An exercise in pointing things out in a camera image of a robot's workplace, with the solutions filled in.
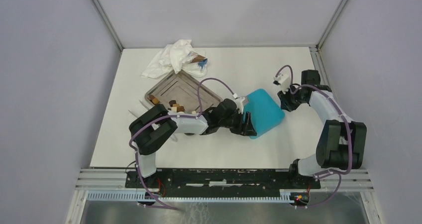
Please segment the teal box lid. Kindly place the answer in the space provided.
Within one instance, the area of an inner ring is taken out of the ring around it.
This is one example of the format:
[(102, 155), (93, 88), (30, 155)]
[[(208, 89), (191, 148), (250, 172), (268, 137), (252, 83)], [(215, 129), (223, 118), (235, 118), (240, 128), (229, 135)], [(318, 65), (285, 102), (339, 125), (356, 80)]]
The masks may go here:
[(244, 111), (250, 112), (251, 122), (257, 133), (250, 136), (250, 139), (259, 138), (278, 126), (285, 118), (285, 113), (264, 89), (257, 89), (246, 97)]

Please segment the metal serving tongs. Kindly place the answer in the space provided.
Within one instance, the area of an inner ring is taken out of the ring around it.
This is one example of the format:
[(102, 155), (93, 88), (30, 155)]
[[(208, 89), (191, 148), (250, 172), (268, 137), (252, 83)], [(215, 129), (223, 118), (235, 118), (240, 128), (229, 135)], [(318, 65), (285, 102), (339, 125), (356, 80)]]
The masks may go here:
[(137, 100), (132, 103), (128, 112), (135, 118), (139, 118), (147, 112), (152, 106), (147, 104), (145, 100)]

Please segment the stainless steel tray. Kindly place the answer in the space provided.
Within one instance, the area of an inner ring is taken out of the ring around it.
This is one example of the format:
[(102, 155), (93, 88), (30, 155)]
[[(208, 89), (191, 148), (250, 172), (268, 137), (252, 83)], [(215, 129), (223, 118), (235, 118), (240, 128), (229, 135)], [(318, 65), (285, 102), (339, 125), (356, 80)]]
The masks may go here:
[(162, 104), (169, 111), (173, 104), (183, 106), (185, 113), (200, 111), (198, 99), (201, 99), (203, 110), (216, 107), (222, 101), (220, 96), (204, 84), (198, 86), (199, 81), (188, 73), (171, 72), (147, 91), (144, 98), (148, 104)]

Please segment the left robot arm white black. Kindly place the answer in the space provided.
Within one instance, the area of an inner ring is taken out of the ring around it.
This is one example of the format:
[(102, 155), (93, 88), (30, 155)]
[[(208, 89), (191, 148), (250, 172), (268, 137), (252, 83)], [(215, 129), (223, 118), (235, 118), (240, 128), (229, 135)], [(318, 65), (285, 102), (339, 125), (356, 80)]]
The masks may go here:
[(172, 112), (163, 104), (149, 109), (129, 125), (129, 146), (135, 151), (137, 181), (144, 188), (156, 183), (156, 152), (176, 133), (209, 135), (219, 128), (227, 128), (236, 135), (256, 136), (251, 113), (225, 99), (216, 107), (195, 114)]

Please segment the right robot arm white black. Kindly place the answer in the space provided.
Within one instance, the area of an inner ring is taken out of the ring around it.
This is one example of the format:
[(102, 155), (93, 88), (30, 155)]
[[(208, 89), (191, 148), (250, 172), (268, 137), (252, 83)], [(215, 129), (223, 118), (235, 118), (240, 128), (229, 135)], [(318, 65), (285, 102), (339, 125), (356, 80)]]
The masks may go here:
[(280, 86), (277, 96), (282, 110), (293, 112), (307, 104), (323, 124), (315, 153), (291, 164), (293, 171), (287, 175), (291, 187), (302, 187), (308, 177), (321, 179), (333, 174), (346, 175), (361, 168), (367, 127), (342, 110), (331, 88), (321, 83), (317, 70), (302, 71), (299, 85), (293, 82), (292, 73), (278, 71), (273, 83)]

